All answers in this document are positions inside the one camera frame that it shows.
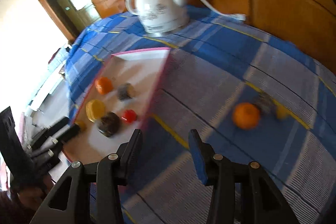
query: blue gripper pad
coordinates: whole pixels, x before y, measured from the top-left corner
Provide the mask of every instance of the blue gripper pad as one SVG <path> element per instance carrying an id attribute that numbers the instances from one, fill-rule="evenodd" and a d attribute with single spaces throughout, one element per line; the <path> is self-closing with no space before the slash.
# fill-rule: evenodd
<path id="1" fill-rule="evenodd" d="M 190 130 L 188 142 L 198 179 L 202 182 L 202 184 L 208 185 L 209 178 L 206 172 L 206 160 L 208 158 L 208 155 L 206 153 L 206 150 L 208 150 L 207 146 L 209 146 L 211 150 L 212 147 L 209 144 L 205 144 L 202 142 L 196 129 Z"/>

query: checkered tablecloth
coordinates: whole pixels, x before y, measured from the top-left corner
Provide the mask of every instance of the checkered tablecloth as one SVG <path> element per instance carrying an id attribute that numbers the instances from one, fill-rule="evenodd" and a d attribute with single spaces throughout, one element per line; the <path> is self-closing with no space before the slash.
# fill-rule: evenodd
<path id="1" fill-rule="evenodd" d="M 105 18 L 81 33 L 66 63 L 73 119 L 111 53 L 172 48 L 172 68 L 156 94 L 134 175 L 121 193 L 126 223 L 206 222 L 212 188 L 197 178 L 187 143 L 192 128 L 231 161 L 261 163 L 300 223 L 316 222 L 336 193 L 335 75 L 290 42 L 207 9 L 188 12 L 186 28 L 158 39 L 147 37 L 128 12 Z M 266 115 L 257 128 L 238 129 L 233 107 L 252 102 L 260 90 L 291 115 L 284 121 Z"/>

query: kettle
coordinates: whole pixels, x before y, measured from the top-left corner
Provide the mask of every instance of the kettle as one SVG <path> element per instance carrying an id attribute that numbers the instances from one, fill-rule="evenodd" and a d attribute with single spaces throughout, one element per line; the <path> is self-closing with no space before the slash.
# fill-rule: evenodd
<path id="1" fill-rule="evenodd" d="M 127 10 L 139 17 L 145 31 L 152 37 L 167 35 L 189 21 L 184 7 L 186 0 L 134 0 L 134 4 L 135 9 L 130 0 L 125 0 Z"/>

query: white wall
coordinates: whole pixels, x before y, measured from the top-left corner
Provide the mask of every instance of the white wall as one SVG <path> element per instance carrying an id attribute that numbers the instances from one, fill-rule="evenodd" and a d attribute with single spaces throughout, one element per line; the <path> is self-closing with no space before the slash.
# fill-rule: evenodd
<path id="1" fill-rule="evenodd" d="M 38 0 L 0 0 L 0 111 L 16 125 L 53 53 L 67 39 Z"/>

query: red ball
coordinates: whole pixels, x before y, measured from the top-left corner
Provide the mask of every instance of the red ball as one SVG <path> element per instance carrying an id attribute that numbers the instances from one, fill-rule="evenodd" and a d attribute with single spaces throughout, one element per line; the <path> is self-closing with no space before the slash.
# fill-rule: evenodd
<path id="1" fill-rule="evenodd" d="M 126 123 L 132 123 L 137 120 L 137 114 L 132 109 L 127 109 L 121 119 Z"/>

